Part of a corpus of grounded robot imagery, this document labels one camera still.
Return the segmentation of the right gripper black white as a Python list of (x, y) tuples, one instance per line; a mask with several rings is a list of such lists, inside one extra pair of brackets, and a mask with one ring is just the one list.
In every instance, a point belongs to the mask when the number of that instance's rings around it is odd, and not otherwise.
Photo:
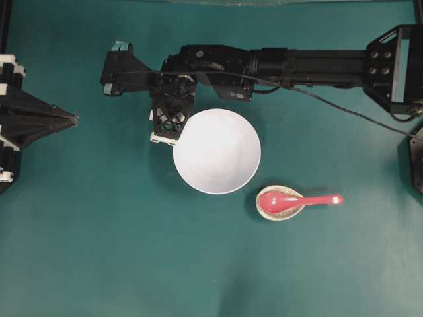
[(153, 122), (150, 141), (175, 146), (191, 116), (195, 94), (152, 96), (149, 119)]

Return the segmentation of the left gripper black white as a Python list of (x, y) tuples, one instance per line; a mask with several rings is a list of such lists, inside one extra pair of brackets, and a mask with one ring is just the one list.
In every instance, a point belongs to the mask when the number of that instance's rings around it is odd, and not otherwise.
[[(1, 54), (1, 194), (19, 178), (21, 149), (77, 125), (78, 116), (21, 90), (25, 68)], [(13, 112), (65, 119), (11, 119)]]

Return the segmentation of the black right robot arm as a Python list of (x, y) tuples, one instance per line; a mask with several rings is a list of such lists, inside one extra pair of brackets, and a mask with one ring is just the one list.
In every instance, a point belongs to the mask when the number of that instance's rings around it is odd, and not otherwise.
[(359, 87), (398, 122), (422, 115), (422, 27), (400, 25), (364, 50), (295, 50), (184, 46), (154, 74), (153, 139), (175, 144), (194, 105), (198, 84), (226, 100), (284, 88)]

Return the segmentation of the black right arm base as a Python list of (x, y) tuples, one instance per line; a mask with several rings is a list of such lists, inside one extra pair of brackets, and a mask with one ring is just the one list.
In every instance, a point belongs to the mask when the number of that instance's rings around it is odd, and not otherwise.
[(406, 137), (397, 147), (399, 176), (405, 190), (422, 198), (422, 140)]

